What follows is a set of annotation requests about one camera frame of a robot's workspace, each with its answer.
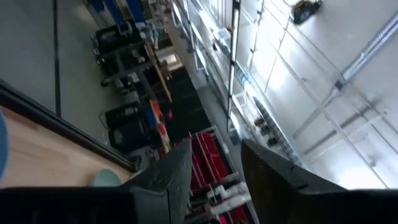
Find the blue object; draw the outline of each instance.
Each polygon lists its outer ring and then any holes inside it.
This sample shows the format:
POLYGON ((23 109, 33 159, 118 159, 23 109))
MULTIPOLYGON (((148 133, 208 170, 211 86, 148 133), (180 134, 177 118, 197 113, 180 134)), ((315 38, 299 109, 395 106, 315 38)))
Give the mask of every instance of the blue object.
POLYGON ((9 154, 9 141, 7 133, 7 124, 0 110, 0 180, 4 177, 7 168, 9 154))
POLYGON ((97 13, 105 10, 104 3, 101 0, 92 0, 90 3, 97 13))
POLYGON ((155 119, 154 112, 152 111, 152 108, 146 109, 145 114, 147 115, 147 118, 148 118, 149 127, 156 128, 156 119, 155 119))
POLYGON ((108 9, 108 11, 111 13, 114 21, 117 24, 123 23, 124 18, 123 18, 122 12, 120 11, 118 4, 114 0, 104 0, 104 3, 106 5, 106 8, 108 9))
POLYGON ((145 22, 144 8, 141 0, 126 0, 135 22, 145 22))
POLYGON ((122 184, 122 181, 120 180, 119 176, 109 170, 109 169, 103 169, 98 172, 97 176, 94 178, 94 180, 91 183, 92 187, 117 187, 122 184))

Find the wooden table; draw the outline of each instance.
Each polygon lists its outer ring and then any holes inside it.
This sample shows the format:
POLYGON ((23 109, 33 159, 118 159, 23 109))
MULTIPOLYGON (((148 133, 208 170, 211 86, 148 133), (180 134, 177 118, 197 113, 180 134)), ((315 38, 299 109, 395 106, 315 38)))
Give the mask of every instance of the wooden table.
POLYGON ((148 51, 149 60, 152 64, 152 66, 156 70, 156 74, 160 79, 160 83, 162 84, 162 87, 163 87, 164 91, 166 92, 167 99, 169 99, 169 101, 172 102, 172 97, 171 97, 169 89, 167 88, 163 74, 160 71, 159 67, 157 66, 157 59, 155 57, 155 52, 152 50, 152 45, 150 44, 148 39, 144 39, 144 43, 145 43, 146 49, 148 51))
POLYGON ((9 159, 0 188, 87 186, 101 169, 124 182, 130 172, 37 123, 0 107, 6 118, 9 159))

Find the black equipment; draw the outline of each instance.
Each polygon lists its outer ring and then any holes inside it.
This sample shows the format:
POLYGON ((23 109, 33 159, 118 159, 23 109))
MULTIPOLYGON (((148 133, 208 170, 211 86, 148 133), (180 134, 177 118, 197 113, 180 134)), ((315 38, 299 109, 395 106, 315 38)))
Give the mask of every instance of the black equipment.
POLYGON ((101 55, 142 41, 133 20, 98 30, 95 32, 94 39, 98 42, 98 51, 101 55))
POLYGON ((145 146, 160 147, 160 136, 157 130, 149 127, 147 115, 138 102, 107 111, 105 118, 110 144, 123 154, 145 146))
POLYGON ((351 190, 242 142, 244 176, 260 223, 397 223, 396 190, 351 190))
POLYGON ((301 0, 293 6, 290 12, 290 20, 294 24, 300 25, 317 13, 321 5, 321 0, 316 2, 301 0))
POLYGON ((184 140, 120 187, 2 189, 0 223, 182 224, 191 170, 184 140))

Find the cable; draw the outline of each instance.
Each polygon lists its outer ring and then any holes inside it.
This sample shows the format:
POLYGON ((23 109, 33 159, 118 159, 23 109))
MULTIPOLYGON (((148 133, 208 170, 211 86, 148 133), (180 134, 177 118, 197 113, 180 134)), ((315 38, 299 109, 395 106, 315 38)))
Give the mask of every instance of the cable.
POLYGON ((107 126, 104 124, 104 121, 103 121, 102 118, 101 118, 101 115, 102 115, 102 114, 103 114, 103 111, 99 112, 98 119, 99 119, 99 121, 101 122, 102 126, 103 126, 105 129, 109 130, 109 127, 107 127, 107 126))

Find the wheel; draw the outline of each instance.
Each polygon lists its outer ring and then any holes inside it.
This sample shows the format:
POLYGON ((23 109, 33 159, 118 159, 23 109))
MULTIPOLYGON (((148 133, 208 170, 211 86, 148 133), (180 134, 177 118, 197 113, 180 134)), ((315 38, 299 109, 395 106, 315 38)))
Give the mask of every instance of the wheel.
POLYGON ((102 63, 105 63, 105 59, 101 57, 97 57, 97 64, 101 65, 102 63))
POLYGON ((100 52, 99 52, 98 49, 93 49, 93 53, 94 53, 95 55, 99 55, 99 54, 100 54, 100 52))

